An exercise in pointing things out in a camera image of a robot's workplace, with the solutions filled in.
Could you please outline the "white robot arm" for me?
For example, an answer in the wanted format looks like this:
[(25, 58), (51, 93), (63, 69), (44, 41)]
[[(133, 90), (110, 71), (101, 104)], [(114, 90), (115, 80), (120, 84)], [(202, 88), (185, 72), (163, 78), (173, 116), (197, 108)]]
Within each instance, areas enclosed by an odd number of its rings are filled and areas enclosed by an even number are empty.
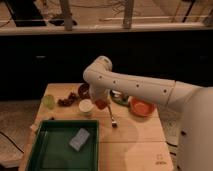
[(180, 112), (178, 171), (213, 171), (213, 86), (115, 73), (106, 56), (97, 57), (83, 79), (93, 102), (115, 90)]

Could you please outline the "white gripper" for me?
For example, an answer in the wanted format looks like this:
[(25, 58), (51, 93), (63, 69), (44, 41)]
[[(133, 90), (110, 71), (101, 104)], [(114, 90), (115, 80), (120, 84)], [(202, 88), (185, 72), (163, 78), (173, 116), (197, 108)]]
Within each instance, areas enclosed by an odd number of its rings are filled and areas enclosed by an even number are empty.
[(109, 93), (109, 90), (106, 88), (103, 88), (103, 87), (98, 87), (98, 86), (94, 86), (94, 85), (91, 85), (89, 87), (89, 95), (93, 102), (96, 102), (99, 100), (107, 102), (108, 93)]

